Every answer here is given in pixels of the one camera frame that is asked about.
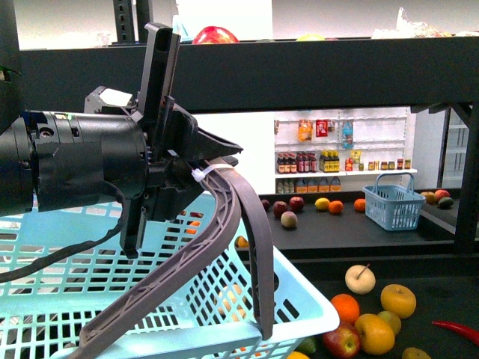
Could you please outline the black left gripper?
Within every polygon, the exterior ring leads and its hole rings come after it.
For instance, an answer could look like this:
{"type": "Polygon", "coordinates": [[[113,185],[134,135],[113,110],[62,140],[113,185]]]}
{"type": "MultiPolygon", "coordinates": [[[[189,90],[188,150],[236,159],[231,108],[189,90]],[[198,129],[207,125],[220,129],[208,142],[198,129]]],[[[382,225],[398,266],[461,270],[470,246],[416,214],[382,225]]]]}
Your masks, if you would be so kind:
{"type": "Polygon", "coordinates": [[[87,114],[123,115],[144,136],[147,163],[143,191],[128,201],[120,246],[129,259],[138,257],[148,221],[172,220],[202,191],[192,165],[242,152],[240,145],[205,132],[171,96],[180,36],[159,23],[145,25],[147,47],[137,96],[99,86],[85,98],[87,114]]]}

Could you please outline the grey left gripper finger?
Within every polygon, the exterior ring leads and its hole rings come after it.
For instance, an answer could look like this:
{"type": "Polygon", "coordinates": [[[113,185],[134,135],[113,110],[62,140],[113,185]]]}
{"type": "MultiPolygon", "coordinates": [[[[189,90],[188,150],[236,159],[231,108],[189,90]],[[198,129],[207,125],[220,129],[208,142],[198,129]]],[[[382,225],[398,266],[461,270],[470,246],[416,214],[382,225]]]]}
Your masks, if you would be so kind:
{"type": "Polygon", "coordinates": [[[207,227],[93,318],[80,331],[79,347],[69,358],[96,358],[229,246],[241,218],[239,199],[226,179],[231,168],[214,164],[204,170],[201,185],[216,201],[207,227]]]}
{"type": "Polygon", "coordinates": [[[249,242],[254,317],[262,338],[268,340],[275,322],[272,231],[263,204],[248,181],[233,168],[226,170],[226,179],[239,198],[249,242]]]}

